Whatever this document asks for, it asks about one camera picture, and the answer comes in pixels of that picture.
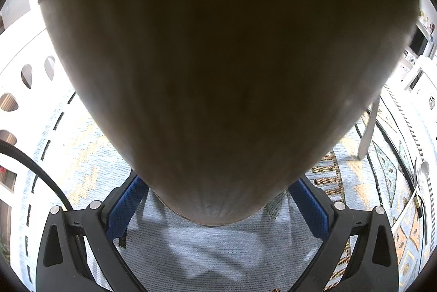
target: blue padding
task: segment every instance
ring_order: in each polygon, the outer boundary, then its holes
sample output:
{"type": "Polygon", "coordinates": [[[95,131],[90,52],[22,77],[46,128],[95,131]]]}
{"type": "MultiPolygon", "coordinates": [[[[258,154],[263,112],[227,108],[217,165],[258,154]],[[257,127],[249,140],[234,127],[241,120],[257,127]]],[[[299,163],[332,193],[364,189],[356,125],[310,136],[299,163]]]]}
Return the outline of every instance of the blue padding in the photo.
{"type": "Polygon", "coordinates": [[[109,213],[108,229],[106,230],[109,241],[124,234],[135,210],[148,191],[149,187],[146,183],[136,176],[109,213]]]}
{"type": "Polygon", "coordinates": [[[288,191],[296,202],[311,233],[316,238],[325,241],[329,236],[328,215],[312,195],[309,188],[302,179],[299,179],[288,188],[288,191]]]}

